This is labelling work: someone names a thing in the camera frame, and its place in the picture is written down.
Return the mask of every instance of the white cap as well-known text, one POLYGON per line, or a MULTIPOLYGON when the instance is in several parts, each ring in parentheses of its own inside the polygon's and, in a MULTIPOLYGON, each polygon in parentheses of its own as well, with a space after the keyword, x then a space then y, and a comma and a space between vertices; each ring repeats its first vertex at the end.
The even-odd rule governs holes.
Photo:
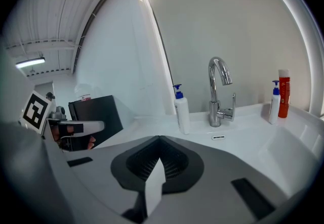
POLYGON ((290 77, 289 69, 280 69, 279 70, 279 77, 290 77))

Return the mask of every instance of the pump bottle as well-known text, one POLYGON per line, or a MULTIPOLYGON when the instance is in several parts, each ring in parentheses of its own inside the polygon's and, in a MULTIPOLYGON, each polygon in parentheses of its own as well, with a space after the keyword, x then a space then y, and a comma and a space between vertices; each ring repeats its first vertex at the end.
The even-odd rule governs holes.
POLYGON ((279 106, 280 106, 280 93, 278 88, 279 80, 274 80, 275 88, 273 89, 272 99, 271 99, 271 107, 270 107, 270 115, 269 122, 271 124, 275 124, 278 119, 279 106))
POLYGON ((174 85, 176 91, 176 99, 174 100, 174 106, 176 107, 179 129, 183 134, 189 134, 190 132, 190 118, 188 100, 183 97, 183 93, 179 90, 181 84, 174 85))

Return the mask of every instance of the chrome faucet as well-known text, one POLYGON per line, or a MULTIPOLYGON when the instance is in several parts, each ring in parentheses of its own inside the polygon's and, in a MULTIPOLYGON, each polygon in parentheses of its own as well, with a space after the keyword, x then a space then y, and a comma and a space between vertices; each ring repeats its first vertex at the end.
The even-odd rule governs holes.
POLYGON ((209 80, 211 85, 211 95, 212 95, 212 100, 209 102, 209 111, 210 111, 209 123, 212 127, 219 127, 221 125, 221 119, 225 119, 229 121, 234 120, 236 97, 234 93, 232 108, 221 109, 221 102, 217 100, 215 68, 218 69, 223 85, 232 84, 233 81, 225 61, 223 61, 219 57, 211 58, 208 66, 209 80))

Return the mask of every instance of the red bottle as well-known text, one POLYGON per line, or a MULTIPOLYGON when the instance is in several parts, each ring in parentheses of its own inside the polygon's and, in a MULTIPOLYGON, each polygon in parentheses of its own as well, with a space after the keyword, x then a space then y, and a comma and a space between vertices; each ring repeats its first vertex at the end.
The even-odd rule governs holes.
POLYGON ((289 109, 289 96, 290 96, 290 75, 289 70, 279 70, 279 91, 280 91, 280 107, 278 116, 286 118, 289 109))

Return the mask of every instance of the ceiling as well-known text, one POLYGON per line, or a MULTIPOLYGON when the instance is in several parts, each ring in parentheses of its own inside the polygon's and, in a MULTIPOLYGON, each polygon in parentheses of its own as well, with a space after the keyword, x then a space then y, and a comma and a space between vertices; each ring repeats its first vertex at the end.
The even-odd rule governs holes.
POLYGON ((70 73, 75 41, 94 0, 20 0, 7 19, 3 37, 15 63, 44 57, 22 68, 33 78, 70 73))

